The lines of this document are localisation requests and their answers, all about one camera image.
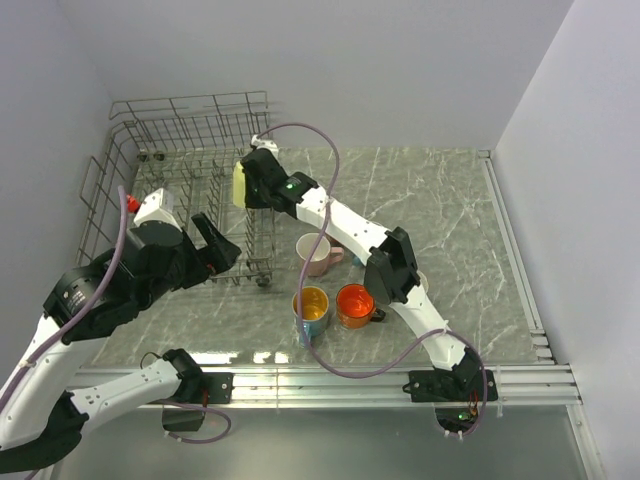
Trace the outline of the light blue yellow-inside mug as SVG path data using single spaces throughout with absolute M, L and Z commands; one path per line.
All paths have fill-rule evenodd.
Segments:
M 313 342 L 321 336 L 328 327 L 330 319 L 330 303 L 326 292 L 316 286 L 307 286 L 302 289 L 302 326 L 298 325 L 298 294 L 292 298 L 292 311 L 294 324 L 298 330 L 298 341 L 301 346 L 306 346 L 304 338 Z

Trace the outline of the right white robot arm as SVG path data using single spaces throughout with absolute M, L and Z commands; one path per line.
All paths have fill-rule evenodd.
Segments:
M 365 266 L 364 287 L 373 299 L 399 315 L 427 351 L 434 380 L 427 387 L 440 402 L 488 398 L 488 373 L 480 355 L 453 332 L 421 281 L 409 234 L 390 230 L 355 213 L 309 176 L 287 174 L 275 147 L 254 147 L 234 169 L 234 203 L 271 208 L 316 227 L 353 253 Z

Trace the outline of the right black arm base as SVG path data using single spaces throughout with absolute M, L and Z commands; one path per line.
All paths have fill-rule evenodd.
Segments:
M 478 370 L 462 377 L 454 372 L 412 370 L 402 391 L 409 394 L 414 403 L 462 403 L 481 401 L 484 398 L 484 379 Z

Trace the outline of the pale yellow mug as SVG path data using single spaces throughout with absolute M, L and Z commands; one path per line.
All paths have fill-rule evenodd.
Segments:
M 246 207 L 246 177 L 241 161 L 238 161 L 233 169 L 232 201 L 238 208 Z

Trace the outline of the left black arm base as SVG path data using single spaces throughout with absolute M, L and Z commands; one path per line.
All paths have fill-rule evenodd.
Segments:
M 203 406 L 229 404 L 234 389 L 233 382 L 234 374 L 231 372 L 205 372 L 196 388 L 195 402 Z

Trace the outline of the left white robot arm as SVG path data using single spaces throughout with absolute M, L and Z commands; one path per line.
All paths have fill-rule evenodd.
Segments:
M 89 264 L 66 272 L 47 297 L 22 363 L 1 391 L 1 471 L 39 470 L 71 453 L 96 427 L 140 405 L 168 399 L 203 403 L 213 389 L 182 348 L 144 369 L 86 389 L 70 387 L 115 330 L 169 292 L 229 270 L 241 250 L 203 213 L 192 222 L 205 241 L 146 220 Z

